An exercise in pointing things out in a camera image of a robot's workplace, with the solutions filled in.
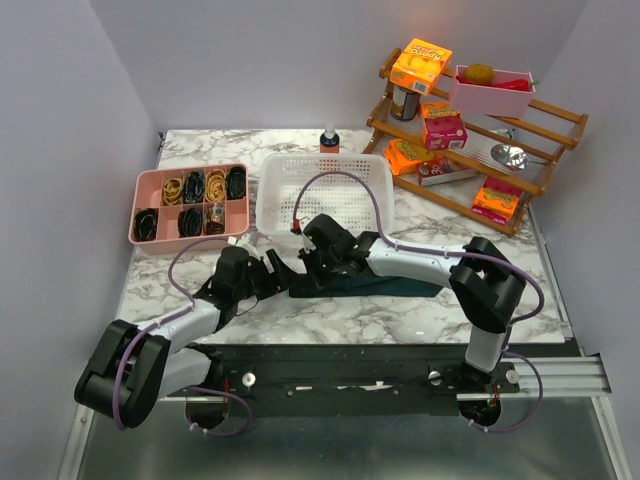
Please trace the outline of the dark green tie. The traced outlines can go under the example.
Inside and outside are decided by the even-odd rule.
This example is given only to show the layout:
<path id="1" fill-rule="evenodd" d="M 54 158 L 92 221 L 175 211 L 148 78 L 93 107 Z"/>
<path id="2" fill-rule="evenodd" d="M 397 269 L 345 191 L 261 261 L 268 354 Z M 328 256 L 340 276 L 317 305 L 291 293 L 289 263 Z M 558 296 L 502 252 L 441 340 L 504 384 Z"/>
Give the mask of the dark green tie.
<path id="1" fill-rule="evenodd" d="M 439 285 L 409 278 L 338 275 L 320 283 L 305 276 L 288 293 L 291 298 L 298 299 L 366 296 L 433 298 L 441 290 Z"/>

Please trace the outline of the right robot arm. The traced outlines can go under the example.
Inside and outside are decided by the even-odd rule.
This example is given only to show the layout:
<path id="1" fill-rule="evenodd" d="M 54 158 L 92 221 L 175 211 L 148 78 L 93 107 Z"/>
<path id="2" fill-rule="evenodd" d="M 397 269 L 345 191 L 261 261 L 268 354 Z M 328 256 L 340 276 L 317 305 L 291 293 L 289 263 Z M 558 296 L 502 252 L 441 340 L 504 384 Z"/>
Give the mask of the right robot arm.
<path id="1" fill-rule="evenodd" d="M 438 250 L 382 232 L 355 236 L 326 214 L 295 233 L 303 239 L 299 258 L 319 288 L 342 275 L 398 277 L 452 290 L 472 325 L 461 382 L 474 392 L 494 383 L 525 279 L 490 241 L 474 237 L 457 249 Z"/>

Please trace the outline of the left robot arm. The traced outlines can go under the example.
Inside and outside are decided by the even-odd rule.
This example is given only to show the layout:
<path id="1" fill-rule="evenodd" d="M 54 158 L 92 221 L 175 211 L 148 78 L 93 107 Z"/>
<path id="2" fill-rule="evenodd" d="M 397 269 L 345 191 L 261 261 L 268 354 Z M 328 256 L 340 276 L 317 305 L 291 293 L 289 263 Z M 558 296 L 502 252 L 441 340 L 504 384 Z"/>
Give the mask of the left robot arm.
<path id="1" fill-rule="evenodd" d="M 122 429 L 139 426 L 158 399 L 191 386 L 214 393 L 222 380 L 213 358 L 195 341 L 222 329 L 240 302 L 282 293 L 301 279 L 274 250 L 257 258 L 224 248 L 214 273 L 188 303 L 139 325 L 118 319 L 105 329 L 74 390 L 74 400 Z"/>

